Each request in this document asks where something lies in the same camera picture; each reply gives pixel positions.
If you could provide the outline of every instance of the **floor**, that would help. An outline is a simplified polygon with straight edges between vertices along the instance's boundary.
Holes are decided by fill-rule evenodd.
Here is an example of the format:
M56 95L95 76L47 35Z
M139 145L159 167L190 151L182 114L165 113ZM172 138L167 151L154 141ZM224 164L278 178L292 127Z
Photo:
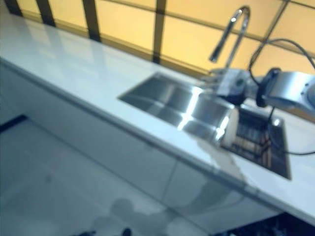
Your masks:
M206 236L31 121L1 133L2 236Z

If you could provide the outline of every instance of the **cabinet door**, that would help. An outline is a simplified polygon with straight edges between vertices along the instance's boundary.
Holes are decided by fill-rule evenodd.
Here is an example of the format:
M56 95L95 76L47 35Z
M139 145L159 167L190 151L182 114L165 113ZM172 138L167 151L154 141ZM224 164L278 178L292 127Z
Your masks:
M211 234L279 214L181 162L164 202Z
M8 90L5 90L5 87L8 87L6 83L10 83L10 74L8 70L4 69L4 66L0 65L0 125L16 118L22 114L14 103L11 101L11 98L14 94L11 94Z
M11 72L25 115L99 164L161 199L175 159Z

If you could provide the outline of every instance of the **black cable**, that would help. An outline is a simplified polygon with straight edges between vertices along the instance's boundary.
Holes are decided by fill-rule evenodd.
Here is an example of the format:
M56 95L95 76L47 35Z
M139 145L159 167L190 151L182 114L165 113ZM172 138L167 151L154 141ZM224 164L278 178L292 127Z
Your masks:
M275 141L274 137L272 136L272 132L271 132L271 119L272 119L272 115L274 113L275 107L272 107L272 110L269 114L268 117L268 121L267 121L267 132L268 132L268 136L269 139L271 141L271 145L275 146L277 149L279 149L281 152L287 153L287 154L292 154L292 155L298 155L298 156L304 156L304 155L311 155L311 154L315 154L315 150L314 151L308 151L308 152L293 152L293 151L288 151L285 150L283 147L281 147L277 141Z
M294 46L296 46L298 49L301 50L301 52L303 53L303 55L306 56L306 58L309 60L309 62L311 63L312 67L314 68L315 70L315 63L313 62L312 58L310 57L310 55L306 52L306 50L301 46L299 45L298 43L290 40L290 39L286 39L286 38L276 38L276 39L271 39L271 40L267 40L263 43L260 44L260 46L256 49L256 51L253 53L252 57L251 57L251 60L250 60L250 63L248 65L248 71L250 72L250 76L251 76L251 79L258 85L260 86L260 83L255 79L255 77L253 76L252 74L252 65L254 64L254 59L257 58L258 54L261 52L262 48L264 45L266 44L271 44L273 42L276 42L276 41L285 41L285 42L288 42L288 43L291 43L293 44ZM315 154L315 150L314 151L308 151L308 152L293 152L293 151L288 151L288 150L285 150L283 147L281 147L277 141L275 141L274 137L272 136L272 132L271 132L271 119L272 119L272 115L273 115L273 112L275 110L275 107L272 108L270 114L269 114L269 117L268 117L268 121L267 121L267 132L268 132L268 136L269 136L269 139L270 139L270 142L271 142L271 145L275 146L277 149L279 149L280 151L284 152L284 153L288 153L288 154L292 154L292 155L299 155L299 156L304 156L304 155L311 155L311 154Z
M298 49L301 50L301 52L303 53L304 56L306 56L306 58L309 60L309 62L311 63L312 67L314 68L315 70L315 63L314 61L312 60L311 56L306 52L306 50L300 45L298 44L297 42L294 42L293 40L290 40L290 39L287 39L287 38L275 38L275 39L270 39L270 40L267 40L265 42L262 42L259 47L256 49L256 51L253 53L252 57L251 57L251 60L250 60L250 63L248 65L248 68L247 70L249 71L250 73L250 76L251 76L251 79L255 82L255 84L257 84L258 86L260 85L260 83L255 79L254 75L252 74L252 66L254 64L254 59L257 58L258 54L261 52L262 48L266 45L266 44L271 44L273 42L277 42L277 41L284 41L284 42L288 42L288 43L291 43L293 44L295 47L297 47Z

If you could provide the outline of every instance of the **wall tile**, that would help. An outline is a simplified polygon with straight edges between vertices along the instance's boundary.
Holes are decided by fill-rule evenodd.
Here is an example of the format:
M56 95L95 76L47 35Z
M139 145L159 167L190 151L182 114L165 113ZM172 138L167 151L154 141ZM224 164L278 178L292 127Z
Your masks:
M163 32L162 55L206 70L224 67L236 40L234 34L226 42L218 63L208 60L221 36L221 30L167 16ZM258 41L243 38L232 67L245 69L258 46Z
M101 34L152 50L153 12L103 0L96 1L96 8Z
M134 3L137 5L148 6L152 8L156 7L156 0L124 0L124 1Z
M278 37L294 40L315 53L315 10L289 3L271 34L271 38Z
M63 21L87 28L85 13L81 0L49 0L56 22Z
M232 14L242 5L249 5L251 18L248 32L264 36L277 10L280 0L168 0L167 12L197 18L202 21L226 26ZM235 26L240 28L241 21Z
M40 14L36 0L17 0L22 11L30 11L32 13Z
M305 56L276 46L266 45L253 66L253 72L255 75L264 75L272 67L280 67L286 71L301 71L315 74L314 69Z

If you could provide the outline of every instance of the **yellow wall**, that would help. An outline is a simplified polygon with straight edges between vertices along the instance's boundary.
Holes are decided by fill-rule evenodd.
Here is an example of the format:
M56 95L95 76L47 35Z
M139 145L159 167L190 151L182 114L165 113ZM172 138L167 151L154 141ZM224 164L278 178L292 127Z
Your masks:
M82 0L48 1L57 27L88 36ZM270 38L290 38L315 57L315 0L296 2L301 4L287 4ZM18 0L18 4L25 17L40 19L36 0ZM148 55L153 53L156 0L95 0L95 4L102 39ZM251 8L250 24L231 66L246 69L251 54L285 5L284 0L167 0L161 58L201 73L224 66L235 34L229 37L218 63L211 63L208 57L222 35L221 29L242 5ZM304 56L293 52L287 44L280 46L268 45L262 50L253 67L256 75L265 74L274 66L315 74Z

